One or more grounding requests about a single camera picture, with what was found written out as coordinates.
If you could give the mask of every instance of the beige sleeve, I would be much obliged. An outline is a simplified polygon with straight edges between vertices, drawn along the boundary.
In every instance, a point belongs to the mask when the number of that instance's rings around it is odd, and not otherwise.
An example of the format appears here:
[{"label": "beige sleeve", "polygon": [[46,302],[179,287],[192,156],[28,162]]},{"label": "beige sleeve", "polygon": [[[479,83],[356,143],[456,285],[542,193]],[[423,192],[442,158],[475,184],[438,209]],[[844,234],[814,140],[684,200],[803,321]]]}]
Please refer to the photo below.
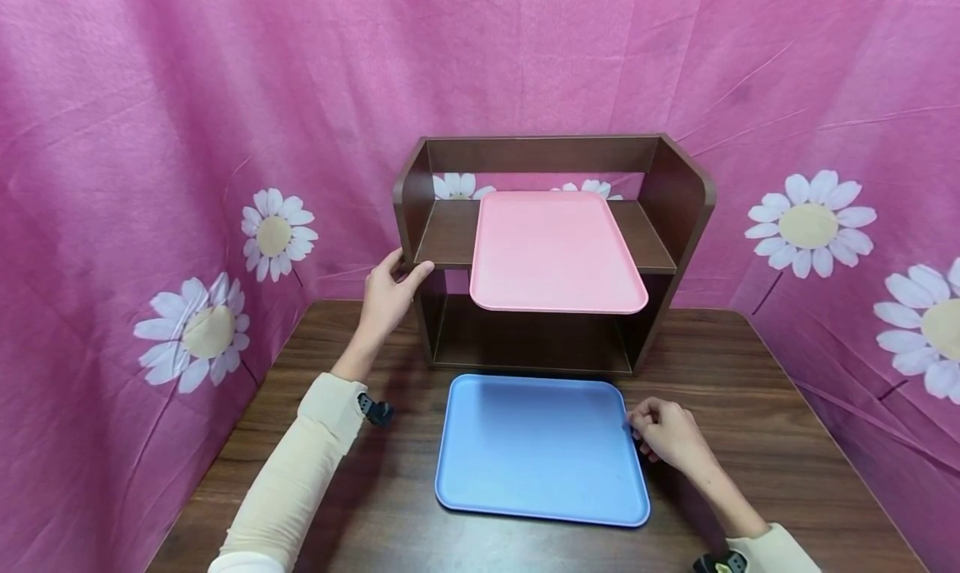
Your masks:
[{"label": "beige sleeve", "polygon": [[730,549],[744,555],[746,573],[820,573],[820,567],[778,523],[770,531],[750,540],[749,537],[727,539]]},{"label": "beige sleeve", "polygon": [[240,504],[209,571],[254,571],[244,566],[247,556],[258,555],[269,556],[283,571],[292,570],[330,478],[358,435],[364,419],[358,396],[366,390],[329,373],[315,380],[297,419]]}]

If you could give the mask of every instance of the wooden table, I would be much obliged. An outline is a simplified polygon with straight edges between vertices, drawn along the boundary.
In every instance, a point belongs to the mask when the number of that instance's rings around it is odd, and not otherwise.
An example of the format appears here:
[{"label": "wooden table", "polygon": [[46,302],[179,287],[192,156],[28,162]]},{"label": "wooden table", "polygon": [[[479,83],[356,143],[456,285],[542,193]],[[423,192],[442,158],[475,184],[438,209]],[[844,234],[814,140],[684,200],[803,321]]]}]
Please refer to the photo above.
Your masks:
[{"label": "wooden table", "polygon": [[[319,371],[347,345],[357,302],[309,309],[190,498],[150,571],[205,571],[241,499]],[[535,573],[688,571],[718,523],[663,464],[645,466],[652,514],[636,530],[458,514],[434,496],[456,371],[426,371],[411,316],[374,367],[372,396],[397,416],[367,426],[333,478],[297,571]],[[642,375],[612,380],[628,404],[656,395],[693,411],[722,465],[825,571],[924,571],[757,333],[722,310],[670,311]]]}]

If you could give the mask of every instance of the tray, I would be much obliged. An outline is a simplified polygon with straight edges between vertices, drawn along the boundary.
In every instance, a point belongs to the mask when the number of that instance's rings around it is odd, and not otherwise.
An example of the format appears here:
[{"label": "tray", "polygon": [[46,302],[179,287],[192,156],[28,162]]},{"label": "tray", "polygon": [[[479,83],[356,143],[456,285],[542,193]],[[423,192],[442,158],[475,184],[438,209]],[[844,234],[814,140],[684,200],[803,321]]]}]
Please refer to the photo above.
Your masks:
[{"label": "tray", "polygon": [[650,500],[625,417],[606,382],[457,377],[437,499],[457,511],[639,527]]},{"label": "tray", "polygon": [[595,192],[492,192],[480,200],[470,296],[495,311],[636,313],[648,296]]}]

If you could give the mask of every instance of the brown wooden shelf unit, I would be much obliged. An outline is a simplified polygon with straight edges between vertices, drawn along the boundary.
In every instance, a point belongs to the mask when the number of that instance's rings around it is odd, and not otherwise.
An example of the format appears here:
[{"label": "brown wooden shelf unit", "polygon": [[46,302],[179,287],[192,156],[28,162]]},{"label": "brown wooden shelf unit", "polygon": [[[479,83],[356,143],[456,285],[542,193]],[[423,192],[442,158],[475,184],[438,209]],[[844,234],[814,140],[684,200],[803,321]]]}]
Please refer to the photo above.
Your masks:
[{"label": "brown wooden shelf unit", "polygon": [[[650,302],[632,315],[509,313],[448,294],[444,270],[473,264],[479,201],[434,198],[433,176],[637,173],[636,201],[610,201]],[[713,182],[662,133],[610,137],[421,138],[393,186],[405,262],[436,264],[414,308],[427,363],[468,369],[636,373],[707,225]]]}]

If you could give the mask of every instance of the white daisy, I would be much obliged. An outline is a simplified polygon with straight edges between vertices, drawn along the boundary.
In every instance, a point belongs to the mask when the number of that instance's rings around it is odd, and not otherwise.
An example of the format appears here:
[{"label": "white daisy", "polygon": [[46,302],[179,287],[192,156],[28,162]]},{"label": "white daisy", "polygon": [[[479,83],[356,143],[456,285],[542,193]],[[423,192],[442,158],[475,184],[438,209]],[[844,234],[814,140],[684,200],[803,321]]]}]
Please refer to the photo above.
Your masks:
[{"label": "white daisy", "polygon": [[786,179],[786,196],[767,194],[762,205],[750,209],[756,226],[747,238],[765,238],[754,247],[760,257],[770,257],[770,266],[781,270],[793,265],[794,275],[806,278],[810,267],[820,275],[833,274],[833,259],[847,267],[870,255],[873,241],[859,227],[877,220],[870,207],[851,207],[862,187],[857,182],[839,183],[838,172],[823,170],[813,180],[794,174]]},{"label": "white daisy", "polygon": [[[619,194],[610,195],[611,184],[600,182],[599,180],[586,180],[580,187],[580,192],[596,192],[608,201],[621,201],[623,197]],[[564,183],[563,188],[551,188],[554,192],[563,189],[565,192],[576,192],[577,187],[573,183]]]},{"label": "white daisy", "polygon": [[242,208],[242,232],[250,239],[242,246],[247,258],[247,271],[257,269],[257,281],[263,282],[270,271],[276,282],[290,274],[291,262],[303,260],[313,251],[317,233],[304,224],[313,221],[313,213],[303,210],[303,201],[296,196],[283,200],[277,188],[260,190],[253,195],[257,208]]},{"label": "white daisy", "polygon": [[140,356],[140,366],[150,370],[147,383],[158,386],[179,377],[177,389],[186,394],[209,373],[213,385],[220,385],[228,371],[240,366],[240,351],[250,346],[244,333],[250,316],[243,313],[243,303],[239,279],[230,285],[226,272],[209,290],[191,277],[179,294],[160,291],[150,301],[160,317],[133,327],[137,338],[160,343]]},{"label": "white daisy", "polygon": [[496,192],[493,186],[478,187],[478,180],[472,173],[444,173],[443,177],[433,176],[433,193],[443,201],[478,201],[484,194]]},{"label": "white daisy", "polygon": [[897,302],[873,304],[873,313],[899,329],[878,335],[877,344],[897,355],[894,369],[904,376],[923,373],[930,394],[960,404],[960,258],[946,278],[915,265],[907,277],[887,277],[886,285]]}]

